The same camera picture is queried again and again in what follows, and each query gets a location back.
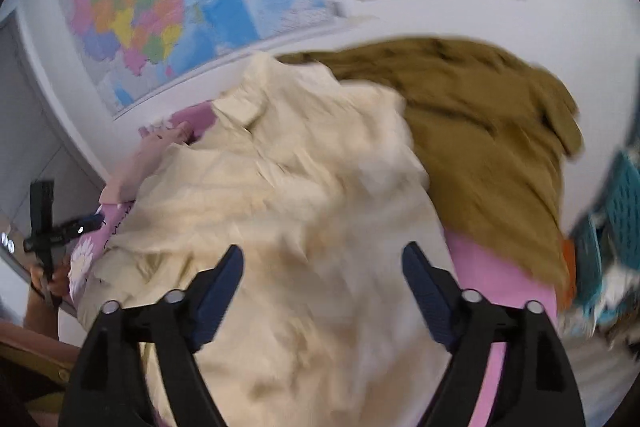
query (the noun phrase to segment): white cloth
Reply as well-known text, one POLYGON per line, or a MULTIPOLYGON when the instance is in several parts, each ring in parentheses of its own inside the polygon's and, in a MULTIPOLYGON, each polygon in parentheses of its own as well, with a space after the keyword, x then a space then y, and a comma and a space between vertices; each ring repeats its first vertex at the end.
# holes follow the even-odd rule
MULTIPOLYGON (((219 122, 172 145, 95 265, 79 306, 151 303, 245 254, 240 287, 196 356, 230 427, 415 427, 449 361, 401 270, 417 241, 453 272, 394 90, 255 55, 214 103, 219 122)), ((152 400, 171 418, 155 356, 152 400)))

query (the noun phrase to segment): wrinkled fabric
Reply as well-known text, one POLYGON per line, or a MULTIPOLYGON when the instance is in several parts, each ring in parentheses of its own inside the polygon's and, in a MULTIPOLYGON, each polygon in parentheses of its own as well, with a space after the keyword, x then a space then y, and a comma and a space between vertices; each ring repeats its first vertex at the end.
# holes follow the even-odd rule
MULTIPOLYGON (((238 292, 196 355, 234 427, 415 427, 449 354, 436 344, 401 269, 417 241, 452 271, 424 168, 393 89, 340 85, 321 65, 252 58, 213 102, 216 125, 172 145, 89 277, 78 317, 151 303, 245 255, 238 292)), ((158 363, 146 378, 170 410, 158 363)))
POLYGON ((582 136, 575 102, 556 77, 500 48, 455 39, 399 39, 279 59, 317 61, 338 80, 397 89, 443 225, 541 282, 566 285, 561 161, 580 150, 582 136))

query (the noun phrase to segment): brown garment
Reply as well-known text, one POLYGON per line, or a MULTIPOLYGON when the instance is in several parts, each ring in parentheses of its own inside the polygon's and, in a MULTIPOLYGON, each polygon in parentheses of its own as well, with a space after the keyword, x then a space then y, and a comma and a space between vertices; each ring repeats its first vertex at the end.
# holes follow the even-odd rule
POLYGON ((442 223, 542 282, 566 285, 561 159, 580 150, 582 136, 574 99, 556 77, 494 46, 453 39, 398 39, 279 59, 315 60, 338 80, 397 89, 442 223))

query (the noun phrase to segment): blue gripper pad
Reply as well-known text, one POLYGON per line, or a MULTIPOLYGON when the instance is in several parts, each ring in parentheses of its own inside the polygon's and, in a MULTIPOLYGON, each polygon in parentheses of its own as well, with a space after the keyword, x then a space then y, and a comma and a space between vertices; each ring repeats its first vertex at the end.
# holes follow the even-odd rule
POLYGON ((458 340, 451 316, 460 288, 449 272, 434 268, 416 243, 402 251, 402 273, 414 294, 433 340, 451 350, 458 340))
POLYGON ((231 245, 214 270, 217 271, 217 277, 210 284, 196 311, 192 313, 196 322, 190 337, 191 350, 194 353, 213 340, 231 304, 244 272, 242 250, 236 245, 231 245))

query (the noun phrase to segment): silver screw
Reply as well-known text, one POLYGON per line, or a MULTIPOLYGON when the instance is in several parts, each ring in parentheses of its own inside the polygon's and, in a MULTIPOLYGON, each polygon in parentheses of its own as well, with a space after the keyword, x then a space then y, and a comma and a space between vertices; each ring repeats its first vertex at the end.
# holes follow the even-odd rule
POLYGON ((536 315, 540 315, 545 310, 545 307, 538 301, 529 301, 527 303, 527 310, 536 315))
POLYGON ((464 290, 462 292, 462 298, 467 302, 480 302, 482 300, 482 295, 480 292, 476 290, 464 290))
POLYGON ((164 300, 169 304, 180 302, 182 299, 184 299, 184 292, 182 290, 171 290, 164 295, 164 300))
POLYGON ((107 315, 112 314, 120 309, 120 303, 118 301, 107 301, 102 305, 102 313, 107 315))

